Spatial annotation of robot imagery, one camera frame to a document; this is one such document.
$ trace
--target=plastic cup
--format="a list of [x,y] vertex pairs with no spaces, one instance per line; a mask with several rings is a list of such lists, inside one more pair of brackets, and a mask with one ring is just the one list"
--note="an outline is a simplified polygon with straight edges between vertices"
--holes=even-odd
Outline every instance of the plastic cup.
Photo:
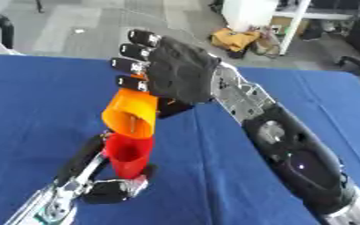
[[146,139],[155,131],[157,97],[146,92],[120,89],[102,112],[102,120],[115,133]]
[[104,153],[120,178],[132,179],[140,175],[148,164],[154,138],[134,139],[122,134],[111,134],[106,140]]

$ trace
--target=blue fabric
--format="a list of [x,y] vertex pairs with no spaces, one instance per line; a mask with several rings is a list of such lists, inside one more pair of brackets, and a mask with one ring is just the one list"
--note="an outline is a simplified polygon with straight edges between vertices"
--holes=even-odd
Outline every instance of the blue fabric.
[[[280,69],[241,73],[298,115],[360,185],[356,78]],[[0,224],[104,129],[100,113],[117,90],[117,74],[99,60],[0,56]],[[76,224],[316,224],[219,105],[157,121],[155,138],[153,184],[118,205],[81,203]]]

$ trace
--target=gray carpet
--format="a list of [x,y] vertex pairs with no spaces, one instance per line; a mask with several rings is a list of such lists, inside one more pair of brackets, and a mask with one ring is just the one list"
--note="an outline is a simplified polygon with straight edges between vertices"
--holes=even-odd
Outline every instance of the gray carpet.
[[207,48],[238,66],[338,69],[334,61],[356,52],[340,39],[293,41],[288,55],[271,60],[247,53],[242,60],[227,59],[206,37],[223,27],[223,19],[210,11],[212,0],[0,0],[0,13],[16,27],[15,49],[25,54],[108,59],[118,55],[126,32],[135,27],[171,35]]

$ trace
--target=white cabinet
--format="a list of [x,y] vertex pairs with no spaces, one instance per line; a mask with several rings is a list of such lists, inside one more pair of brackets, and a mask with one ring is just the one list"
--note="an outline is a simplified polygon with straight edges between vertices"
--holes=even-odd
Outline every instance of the white cabinet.
[[278,0],[225,0],[222,15],[229,28],[245,32],[251,25],[269,25]]

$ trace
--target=robotic arm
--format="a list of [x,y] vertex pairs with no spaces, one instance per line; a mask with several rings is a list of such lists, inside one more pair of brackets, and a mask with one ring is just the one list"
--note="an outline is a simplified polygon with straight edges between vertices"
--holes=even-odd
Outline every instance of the robotic arm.
[[133,44],[122,45],[120,53],[145,62],[114,58],[114,68],[146,72],[148,90],[158,97],[190,105],[215,99],[320,224],[360,225],[360,189],[339,158],[259,84],[205,50],[170,37],[133,30],[128,38]]
[[[238,70],[170,37],[132,30],[131,44],[111,65],[148,80],[118,76],[118,86],[148,91],[160,98],[163,117],[216,100],[239,123],[264,162],[323,225],[360,225],[360,189],[342,170],[341,161],[301,121],[259,84]],[[148,185],[154,167],[135,179],[93,181],[107,163],[102,154],[106,134],[92,138],[60,171],[54,182],[35,193],[6,223],[68,225],[76,214],[74,200],[117,203],[136,197]]]

